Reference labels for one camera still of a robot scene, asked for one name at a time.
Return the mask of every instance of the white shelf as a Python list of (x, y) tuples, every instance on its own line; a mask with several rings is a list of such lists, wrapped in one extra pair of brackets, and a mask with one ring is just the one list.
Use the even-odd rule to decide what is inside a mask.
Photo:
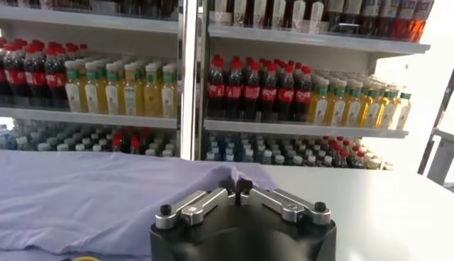
[(117, 116), (106, 114), (72, 113), (64, 111), (44, 111), (33, 109), (0, 108), (0, 117), (19, 118), (37, 121), (63, 121), (117, 126), (137, 126), (152, 128), (177, 128), (174, 118), (149, 118), (135, 116)]
[(234, 26), (209, 26), (211, 37), (236, 38), (275, 43), (294, 43), (331, 48), (344, 48), (364, 52), (385, 52), (394, 55), (425, 53), (430, 45), (391, 40), (375, 40), (336, 35), (298, 33), (285, 30), (267, 30)]
[(326, 135), (345, 137), (405, 138), (405, 136), (408, 134), (408, 131), (405, 130), (312, 126), (298, 123), (252, 123), (243, 121), (217, 120), (205, 120), (204, 127), (208, 131), (232, 131), (278, 135)]
[(0, 6), (0, 20), (52, 23), (67, 26), (131, 30), (148, 33), (178, 33), (178, 22), (176, 21), (157, 21), (90, 13), (27, 9), (11, 6)]

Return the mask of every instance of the table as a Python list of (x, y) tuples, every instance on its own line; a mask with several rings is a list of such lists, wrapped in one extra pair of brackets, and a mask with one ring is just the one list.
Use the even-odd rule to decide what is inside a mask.
[(325, 201), (339, 261), (454, 260), (454, 194), (418, 174), (265, 167), (283, 189)]

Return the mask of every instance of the black knob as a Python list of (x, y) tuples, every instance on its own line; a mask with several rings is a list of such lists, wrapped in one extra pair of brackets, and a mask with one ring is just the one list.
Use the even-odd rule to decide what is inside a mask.
[(326, 204), (324, 202), (316, 202), (315, 203), (315, 211), (317, 212), (325, 212)]
[(169, 216), (171, 212), (172, 212), (172, 206), (170, 206), (170, 205), (166, 204), (166, 205), (162, 205), (160, 207), (160, 213), (163, 216)]

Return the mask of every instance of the wrinkled fabric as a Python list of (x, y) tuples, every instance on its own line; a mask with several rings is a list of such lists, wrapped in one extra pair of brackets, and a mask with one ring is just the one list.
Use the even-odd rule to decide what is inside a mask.
[(92, 252), (149, 260), (148, 229), (160, 205), (227, 177), (275, 185), (256, 164), (99, 152), (0, 151), (0, 259)]

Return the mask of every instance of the red label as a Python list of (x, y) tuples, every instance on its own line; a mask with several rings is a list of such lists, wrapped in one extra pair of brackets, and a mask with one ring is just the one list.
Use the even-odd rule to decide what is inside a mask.
[(242, 86), (227, 86), (227, 97), (228, 98), (240, 98)]
[(293, 90), (280, 89), (279, 101), (291, 102), (293, 100)]
[(247, 99), (258, 99), (260, 95), (260, 87), (247, 86), (244, 91), (244, 97)]
[(6, 79), (8, 80), (9, 84), (12, 85), (22, 85), (27, 84), (26, 74), (22, 71), (18, 70), (11, 70), (5, 71)]
[(277, 90), (275, 88), (262, 89), (262, 101), (274, 101), (276, 99)]
[(311, 101), (311, 91), (300, 91), (295, 93), (295, 100), (299, 103), (307, 104)]
[(26, 78), (30, 86), (43, 86), (46, 83), (44, 72), (26, 72)]
[(225, 93), (225, 87), (223, 84), (209, 85), (208, 95), (211, 97), (223, 97)]
[(64, 74), (46, 74), (45, 81), (50, 88), (62, 87), (66, 84), (66, 76)]

